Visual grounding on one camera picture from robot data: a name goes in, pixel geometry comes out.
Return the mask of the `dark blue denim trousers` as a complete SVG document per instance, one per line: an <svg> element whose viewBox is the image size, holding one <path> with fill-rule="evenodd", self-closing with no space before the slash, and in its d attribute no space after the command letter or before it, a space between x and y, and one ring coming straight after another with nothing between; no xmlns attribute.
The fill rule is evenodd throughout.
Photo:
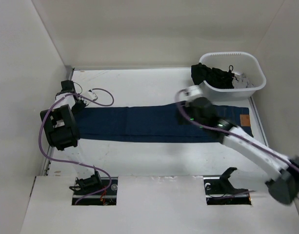
<svg viewBox="0 0 299 234"><path fill-rule="evenodd" d="M80 137L145 143L211 143L218 140L187 122L176 104L84 108L75 114Z"/></svg>

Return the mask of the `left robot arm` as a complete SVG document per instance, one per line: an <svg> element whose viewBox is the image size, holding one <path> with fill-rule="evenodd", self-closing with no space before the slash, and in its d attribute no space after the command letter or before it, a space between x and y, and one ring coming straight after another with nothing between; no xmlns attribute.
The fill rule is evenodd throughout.
<svg viewBox="0 0 299 234"><path fill-rule="evenodd" d="M86 179L94 174L93 168L84 167L90 162L80 146L80 130L75 120L75 115L88 104L77 94L73 81L65 80L61 82L61 91L55 96L54 106L40 113L40 132L45 133L48 144L59 151L59 158L51 161L72 165L73 174L78 179Z"/></svg>

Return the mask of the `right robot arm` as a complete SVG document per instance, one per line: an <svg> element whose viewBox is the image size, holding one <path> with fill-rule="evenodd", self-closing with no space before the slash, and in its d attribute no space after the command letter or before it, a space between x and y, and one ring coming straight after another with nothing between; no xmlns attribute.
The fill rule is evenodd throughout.
<svg viewBox="0 0 299 234"><path fill-rule="evenodd" d="M299 194L299 157L290 158L261 144L240 126L225 117L220 117L214 105L204 97L180 101L175 96L177 117L189 123L198 133L203 132L262 169L261 174L229 167L219 177L223 195L242 195L261 191L274 200L290 205Z"/></svg>

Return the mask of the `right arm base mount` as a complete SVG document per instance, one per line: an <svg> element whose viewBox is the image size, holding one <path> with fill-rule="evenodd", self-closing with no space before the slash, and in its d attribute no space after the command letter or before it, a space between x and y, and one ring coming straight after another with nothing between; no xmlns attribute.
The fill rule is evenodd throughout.
<svg viewBox="0 0 299 234"><path fill-rule="evenodd" d="M249 190L236 189L229 181L236 170L230 167L221 175L203 177L207 205L251 205Z"/></svg>

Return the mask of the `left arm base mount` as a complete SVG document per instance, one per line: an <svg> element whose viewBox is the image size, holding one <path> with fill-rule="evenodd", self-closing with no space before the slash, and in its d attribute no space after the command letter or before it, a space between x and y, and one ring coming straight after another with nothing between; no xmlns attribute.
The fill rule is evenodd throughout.
<svg viewBox="0 0 299 234"><path fill-rule="evenodd" d="M76 178L69 189L73 192L72 205L115 206L117 204L118 177L101 177L98 171L88 178Z"/></svg>

